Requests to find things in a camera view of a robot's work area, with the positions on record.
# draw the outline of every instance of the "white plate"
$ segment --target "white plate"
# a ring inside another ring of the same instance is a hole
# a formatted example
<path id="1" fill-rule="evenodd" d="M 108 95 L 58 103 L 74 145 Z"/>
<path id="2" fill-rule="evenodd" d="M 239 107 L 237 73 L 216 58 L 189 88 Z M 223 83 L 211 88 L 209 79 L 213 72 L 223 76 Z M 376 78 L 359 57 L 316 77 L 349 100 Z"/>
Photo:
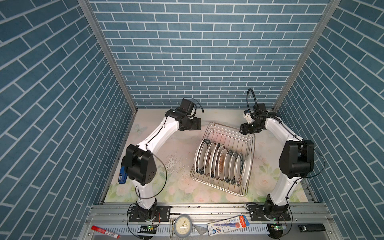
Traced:
<path id="1" fill-rule="evenodd" d="M 225 157 L 227 156 L 228 150 L 226 148 L 223 148 L 220 152 L 220 158 L 218 162 L 218 177 L 221 181 L 224 180 L 224 161 Z"/>
<path id="2" fill-rule="evenodd" d="M 210 172 L 211 178 L 215 177 L 215 165 L 214 164 L 215 164 L 215 159 L 217 157 L 220 146 L 221 146 L 220 143 L 216 144 L 215 149 L 211 153 L 211 158 L 209 159 L 209 172 Z"/>
<path id="3" fill-rule="evenodd" d="M 221 154 L 221 151 L 223 150 L 224 147 L 224 144 L 220 145 L 219 149 L 217 150 L 217 152 L 215 152 L 215 157 L 214 157 L 214 172 L 215 172 L 215 179 L 218 180 L 218 163 L 219 163 L 219 159 L 220 159 L 220 154 Z"/>
<path id="4" fill-rule="evenodd" d="M 229 162 L 231 161 L 233 152 L 232 150 L 228 150 L 227 155 L 225 156 L 225 162 L 224 162 L 224 179 L 226 182 L 229 182 Z"/>
<path id="5" fill-rule="evenodd" d="M 206 139 L 204 142 L 203 142 L 203 145 L 201 146 L 201 149 L 200 149 L 200 152 L 199 152 L 199 155 L 197 156 L 197 158 L 199 159 L 198 160 L 198 166 L 199 166 L 199 173 L 201 175 L 204 174 L 204 157 L 205 157 L 205 153 L 207 152 L 208 150 L 208 147 L 209 145 L 211 144 L 211 141 L 209 141 L 208 139 Z"/>
<path id="6" fill-rule="evenodd" d="M 199 172 L 199 164 L 198 164 L 198 156 L 199 156 L 199 152 L 200 152 L 200 149 L 201 149 L 201 146 L 203 146 L 203 142 L 205 141 L 206 139 L 204 138 L 203 141 L 201 141 L 201 143 L 199 144 L 199 146 L 197 147 L 196 149 L 196 153 L 195 153 L 195 170 L 196 172 Z"/>
<path id="7" fill-rule="evenodd" d="M 247 185 L 249 176 L 251 174 L 251 168 L 252 168 L 252 156 L 248 154 L 244 160 L 243 176 L 242 176 L 243 186 Z"/>
<path id="8" fill-rule="evenodd" d="M 234 180 L 236 180 L 236 184 L 238 186 L 240 186 L 240 184 L 242 182 L 243 167 L 244 167 L 244 158 L 243 158 L 243 154 L 240 153 L 239 157 L 236 160 L 236 164 L 235 164 L 235 178 L 234 178 Z"/>
<path id="9" fill-rule="evenodd" d="M 235 180 L 235 163 L 237 160 L 238 154 L 235 151 L 231 157 L 231 161 L 229 162 L 229 180 L 231 181 L 231 184 L 234 185 L 236 183 Z"/>
<path id="10" fill-rule="evenodd" d="M 209 147 L 208 147 L 208 150 L 206 151 L 205 153 L 205 156 L 204 156 L 204 174 L 205 176 L 209 176 L 210 174 L 210 165 L 209 165 L 209 162 L 211 162 L 212 164 L 212 159 L 213 156 L 214 156 L 214 151 L 215 151 L 215 148 L 216 148 L 216 143 L 215 142 L 212 142 Z"/>

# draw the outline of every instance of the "aluminum frame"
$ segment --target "aluminum frame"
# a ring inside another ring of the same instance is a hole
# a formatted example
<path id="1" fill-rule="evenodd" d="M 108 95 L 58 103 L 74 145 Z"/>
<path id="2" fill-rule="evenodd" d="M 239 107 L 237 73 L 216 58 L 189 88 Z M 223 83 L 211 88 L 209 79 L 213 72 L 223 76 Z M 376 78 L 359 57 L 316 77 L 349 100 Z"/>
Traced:
<path id="1" fill-rule="evenodd" d="M 137 107 L 135 105 L 135 102 L 133 101 L 129 91 L 127 84 L 125 84 L 124 77 L 122 76 L 120 69 L 116 63 L 115 58 L 113 57 L 113 54 L 111 52 L 111 49 L 109 48 L 109 45 L 107 43 L 107 40 L 104 37 L 104 34 L 100 28 L 100 25 L 96 19 L 96 15 L 92 10 L 91 4 L 89 3 L 89 0 L 78 0 L 81 10 L 84 12 L 84 16 L 87 19 L 89 25 L 91 26 L 91 29 L 93 33 L 95 34 L 95 37 L 97 39 L 97 42 L 99 43 L 101 50 L 104 52 L 104 55 L 113 71 L 113 74 L 116 77 L 117 82 L 119 83 L 121 90 L 127 99 L 128 104 L 131 106 L 133 113 L 137 112 Z"/>
<path id="2" fill-rule="evenodd" d="M 120 147 L 119 147 L 119 151 L 118 151 L 118 153 L 116 155 L 116 158 L 115 158 L 115 160 L 113 162 L 113 165 L 112 165 L 112 168 L 111 168 L 111 172 L 108 175 L 107 181 L 106 181 L 106 183 L 105 183 L 105 185 L 103 187 L 103 191 L 102 191 L 102 193 L 100 195 L 100 198 L 98 200 L 99 204 L 103 204 L 104 203 L 104 199 L 107 196 L 107 192 L 108 192 L 109 186 L 111 185 L 112 178 L 113 178 L 113 176 L 115 174 L 116 168 L 118 167 L 120 156 L 121 156 L 121 154 L 124 151 L 125 143 L 127 142 L 129 133 L 131 132 L 131 129 L 132 129 L 132 126 L 133 126 L 133 122 L 135 121 L 136 114 L 137 114 L 137 112 L 134 112 L 132 114 L 132 117 L 130 119 L 129 125 L 128 125 L 126 131 L 125 131 L 124 138 L 123 138 L 123 140 L 122 140 L 122 142 L 120 144 Z"/>
<path id="3" fill-rule="evenodd" d="M 309 55 L 311 54 L 313 48 L 315 47 L 317 41 L 319 40 L 321 34 L 323 33 L 325 27 L 327 26 L 329 20 L 331 19 L 340 1 L 341 0 L 330 0 L 328 5 L 324 9 L 323 15 L 321 16 L 319 23 L 316 24 L 315 28 L 313 29 L 311 37 L 309 38 L 306 46 L 304 47 L 302 54 L 297 60 L 296 65 L 293 67 L 292 72 L 287 79 L 287 82 L 285 83 L 283 89 L 281 90 L 279 96 L 277 97 L 276 102 L 272 107 L 274 112 L 277 112 L 277 110 L 283 103 L 285 96 L 288 94 L 289 89 L 292 87 L 293 83 L 295 82 L 297 76 L 299 75 L 299 72 L 301 71 L 301 69 L 305 64 L 305 61 L 307 61 Z"/>
<path id="4" fill-rule="evenodd" d="M 194 224 L 207 224 L 240 214 L 245 215 L 250 224 L 276 223 L 276 221 L 251 221 L 245 203 L 158 203 L 158 205 L 170 205 L 172 207 L 170 218 L 176 219 L 181 214 L 188 214 Z M 93 225 L 101 228 L 107 225 L 114 225 L 117 228 L 126 227 L 126 215 L 129 206 L 129 203 L 93 205 L 79 239 L 92 239 L 94 231 L 91 230 L 91 227 Z M 325 203 L 291 203 L 290 208 L 294 223 L 322 223 L 330 240 L 342 240 Z M 141 224 L 129 223 L 132 227 Z"/>

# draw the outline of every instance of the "red marker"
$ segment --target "red marker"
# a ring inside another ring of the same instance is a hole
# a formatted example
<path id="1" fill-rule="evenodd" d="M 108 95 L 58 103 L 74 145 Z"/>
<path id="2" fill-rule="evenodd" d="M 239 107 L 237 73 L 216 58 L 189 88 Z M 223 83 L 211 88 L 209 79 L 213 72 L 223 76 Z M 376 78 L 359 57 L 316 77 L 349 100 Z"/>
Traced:
<path id="1" fill-rule="evenodd" d="M 113 233 L 113 232 L 107 231 L 105 229 L 96 227 L 96 226 L 92 226 L 91 229 L 95 230 L 96 232 L 103 233 L 105 235 L 108 235 L 108 236 L 111 236 L 111 237 L 114 237 L 114 238 L 119 238 L 120 237 L 120 235 L 117 234 L 117 233 Z"/>

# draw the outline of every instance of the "clock face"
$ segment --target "clock face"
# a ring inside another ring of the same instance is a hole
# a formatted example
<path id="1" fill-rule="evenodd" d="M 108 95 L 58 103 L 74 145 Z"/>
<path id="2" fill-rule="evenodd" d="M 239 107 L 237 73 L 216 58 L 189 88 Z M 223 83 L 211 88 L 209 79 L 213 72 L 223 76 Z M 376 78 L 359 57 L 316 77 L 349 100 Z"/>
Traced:
<path id="1" fill-rule="evenodd" d="M 178 235 L 189 235 L 190 230 L 192 228 L 192 222 L 189 218 L 180 216 L 175 225 L 175 232 L 178 233 Z"/>

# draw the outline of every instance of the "blue tag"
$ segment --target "blue tag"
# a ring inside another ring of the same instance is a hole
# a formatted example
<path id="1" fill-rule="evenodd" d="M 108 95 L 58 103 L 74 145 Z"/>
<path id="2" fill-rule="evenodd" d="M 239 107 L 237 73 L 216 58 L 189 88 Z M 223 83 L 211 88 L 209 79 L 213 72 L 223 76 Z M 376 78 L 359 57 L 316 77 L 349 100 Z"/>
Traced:
<path id="1" fill-rule="evenodd" d="M 120 168 L 119 183 L 123 184 L 127 181 L 128 174 L 125 172 L 125 167 Z"/>

